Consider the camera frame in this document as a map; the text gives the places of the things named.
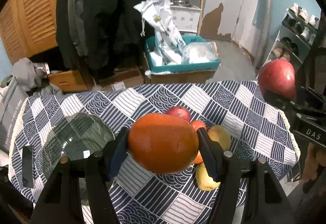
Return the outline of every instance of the table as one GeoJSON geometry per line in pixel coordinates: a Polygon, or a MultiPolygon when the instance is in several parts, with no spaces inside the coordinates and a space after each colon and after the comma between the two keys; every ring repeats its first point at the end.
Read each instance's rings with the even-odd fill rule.
{"type": "MultiPolygon", "coordinates": [[[[299,160],[300,151],[284,113],[268,105],[256,81],[221,81],[208,84],[149,84],[116,92],[84,92],[64,96],[27,98],[18,114],[10,147],[9,179],[36,203],[46,178],[42,147],[49,131],[64,116],[84,112],[99,116],[118,134],[148,113],[186,107],[191,120],[215,124],[232,136],[231,151],[241,158],[264,157],[280,180],[299,160]],[[22,147],[33,145],[34,188],[22,184],[22,147]]],[[[123,163],[110,197],[121,223],[204,223],[217,189],[201,191],[194,177],[196,165],[174,175],[154,175],[131,156],[123,163]]],[[[240,182],[237,206],[244,204],[246,181],[240,182]]],[[[92,223],[83,206],[84,220],[92,223]]]]}

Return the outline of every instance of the metal bolt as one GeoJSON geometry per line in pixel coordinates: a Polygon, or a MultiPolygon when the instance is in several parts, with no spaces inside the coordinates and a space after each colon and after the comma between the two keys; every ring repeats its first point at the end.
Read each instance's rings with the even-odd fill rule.
{"type": "Polygon", "coordinates": [[[224,152],[224,155],[226,156],[226,157],[228,157],[228,158],[230,158],[230,157],[232,157],[232,152],[231,151],[225,151],[224,152]]]}
{"type": "Polygon", "coordinates": [[[67,157],[63,157],[60,159],[60,163],[64,164],[68,162],[68,158],[67,157]]]}
{"type": "Polygon", "coordinates": [[[100,157],[100,156],[102,156],[102,151],[100,151],[100,150],[98,150],[98,151],[95,151],[94,152],[94,157],[100,157]]]}
{"type": "Polygon", "coordinates": [[[259,157],[259,158],[258,158],[258,162],[264,164],[264,163],[266,162],[266,160],[265,160],[265,158],[263,158],[263,157],[259,157]]]}

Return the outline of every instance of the blue and white patterned tablecloth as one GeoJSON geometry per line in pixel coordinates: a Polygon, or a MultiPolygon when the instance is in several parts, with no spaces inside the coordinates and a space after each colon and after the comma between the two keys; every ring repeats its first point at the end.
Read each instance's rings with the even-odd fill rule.
{"type": "MultiPolygon", "coordinates": [[[[29,97],[14,127],[9,179],[36,203],[46,178],[42,147],[49,131],[64,116],[84,112],[99,116],[115,133],[132,126],[148,113],[163,113],[172,106],[186,107],[191,120],[209,129],[224,126],[232,136],[231,151],[242,158],[265,157],[281,179],[297,162],[300,151],[289,133],[284,113],[266,104],[255,81],[209,84],[150,84],[117,92],[84,92],[65,96],[29,97]],[[34,188],[22,185],[22,147],[33,145],[34,188]]],[[[194,177],[196,166],[174,175],[154,175],[129,156],[123,163],[110,197],[121,223],[204,223],[217,190],[201,191],[194,177]]],[[[244,203],[246,182],[240,182],[237,205],[244,203]]],[[[92,223],[83,206],[84,220],[92,223]]]]}

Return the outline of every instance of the teal box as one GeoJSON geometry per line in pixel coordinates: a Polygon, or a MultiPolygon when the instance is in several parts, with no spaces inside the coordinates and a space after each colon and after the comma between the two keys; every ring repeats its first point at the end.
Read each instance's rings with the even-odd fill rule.
{"type": "MultiPolygon", "coordinates": [[[[197,35],[182,35],[183,40],[188,45],[193,42],[205,42],[205,40],[197,35]]],[[[164,66],[154,66],[151,56],[149,55],[149,48],[155,46],[155,36],[152,36],[146,40],[146,57],[148,60],[149,68],[153,73],[160,73],[164,71],[176,72],[189,72],[198,70],[216,70],[221,63],[220,59],[217,59],[208,63],[197,63],[197,64],[182,64],[182,65],[164,65],[164,66]]]]}

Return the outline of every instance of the white sticker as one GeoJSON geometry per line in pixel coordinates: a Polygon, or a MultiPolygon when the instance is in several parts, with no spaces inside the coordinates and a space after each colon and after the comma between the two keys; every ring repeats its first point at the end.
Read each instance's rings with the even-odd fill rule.
{"type": "Polygon", "coordinates": [[[84,159],[88,158],[89,155],[91,155],[91,152],[89,150],[85,150],[83,153],[84,153],[84,159]]]}
{"type": "Polygon", "coordinates": [[[113,90],[125,90],[126,86],[124,85],[124,82],[121,81],[121,82],[114,83],[112,85],[112,89],[113,90]]]}

